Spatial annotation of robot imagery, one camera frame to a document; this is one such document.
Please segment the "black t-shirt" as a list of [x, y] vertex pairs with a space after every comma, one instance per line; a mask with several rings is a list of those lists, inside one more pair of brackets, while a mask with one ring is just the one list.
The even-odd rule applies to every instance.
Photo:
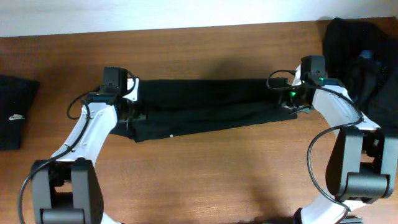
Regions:
[[143, 80], [135, 117], [111, 134], [143, 142], [296, 119], [268, 85], [287, 80]]

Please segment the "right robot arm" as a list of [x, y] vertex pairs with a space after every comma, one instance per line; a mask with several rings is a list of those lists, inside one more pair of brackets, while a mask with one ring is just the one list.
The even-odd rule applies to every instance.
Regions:
[[[319, 196], [299, 208], [294, 223], [361, 223], [350, 218], [353, 210], [392, 195], [397, 172], [397, 131], [383, 129], [360, 111], [347, 89], [328, 77], [325, 58], [309, 55], [301, 59], [294, 80], [284, 88], [283, 105], [292, 112], [318, 111], [329, 128], [317, 134], [307, 149], [307, 169]], [[326, 187], [316, 181], [312, 150], [322, 136], [334, 133], [336, 141], [325, 171]]]

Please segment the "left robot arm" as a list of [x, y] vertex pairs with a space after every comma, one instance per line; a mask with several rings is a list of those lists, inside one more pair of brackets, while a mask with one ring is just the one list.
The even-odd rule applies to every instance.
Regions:
[[104, 210], [95, 164], [110, 132], [132, 119], [139, 82], [125, 68], [106, 67], [103, 84], [76, 97], [75, 127], [49, 159], [33, 163], [19, 192], [32, 184], [36, 223], [115, 222]]

